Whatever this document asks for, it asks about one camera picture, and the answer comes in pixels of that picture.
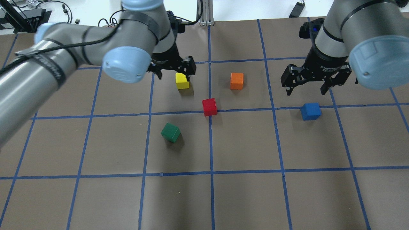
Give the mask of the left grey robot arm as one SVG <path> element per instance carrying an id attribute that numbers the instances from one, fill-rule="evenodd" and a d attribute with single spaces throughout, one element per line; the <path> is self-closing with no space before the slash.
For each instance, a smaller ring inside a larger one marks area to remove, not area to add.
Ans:
<path id="1" fill-rule="evenodd" d="M 116 27 L 45 23 L 35 44 L 16 52 L 1 69 L 0 131 L 3 147 L 81 65 L 100 66 L 114 80 L 137 83 L 147 72 L 195 75 L 192 56 L 176 45 L 179 19 L 162 0 L 123 0 Z"/>

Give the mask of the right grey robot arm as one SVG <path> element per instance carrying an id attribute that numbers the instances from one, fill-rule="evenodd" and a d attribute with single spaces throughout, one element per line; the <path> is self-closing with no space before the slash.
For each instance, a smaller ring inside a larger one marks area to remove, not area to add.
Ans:
<path id="1" fill-rule="evenodd" d="M 351 73 L 371 90 L 408 84 L 408 19 L 394 0 L 335 0 L 324 19 L 305 22 L 298 36 L 312 47 L 301 67 L 289 64 L 281 76 L 288 96 L 317 81 L 325 95 Z"/>

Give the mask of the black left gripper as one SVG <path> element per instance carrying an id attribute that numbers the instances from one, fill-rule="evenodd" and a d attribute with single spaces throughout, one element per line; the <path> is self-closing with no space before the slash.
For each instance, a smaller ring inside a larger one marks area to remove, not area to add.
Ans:
<path id="1" fill-rule="evenodd" d="M 154 72 L 158 79 L 161 80 L 163 74 L 160 70 L 162 69 L 174 70 L 186 76 L 193 76 L 196 74 L 196 63 L 193 56 L 181 58 L 176 42 L 174 42 L 168 50 L 153 52 L 151 55 L 148 72 Z"/>

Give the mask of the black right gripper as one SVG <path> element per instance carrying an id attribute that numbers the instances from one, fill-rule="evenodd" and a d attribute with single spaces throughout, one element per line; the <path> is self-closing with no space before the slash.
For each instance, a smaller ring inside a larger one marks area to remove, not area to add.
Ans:
<path id="1" fill-rule="evenodd" d="M 291 96 L 294 88 L 303 82 L 324 80 L 320 91 L 325 95 L 330 88 L 346 83 L 352 73 L 351 66 L 346 60 L 347 57 L 328 56 L 313 45 L 301 67 L 289 64 L 285 68 L 281 76 L 281 85 L 285 88 L 287 96 Z"/>

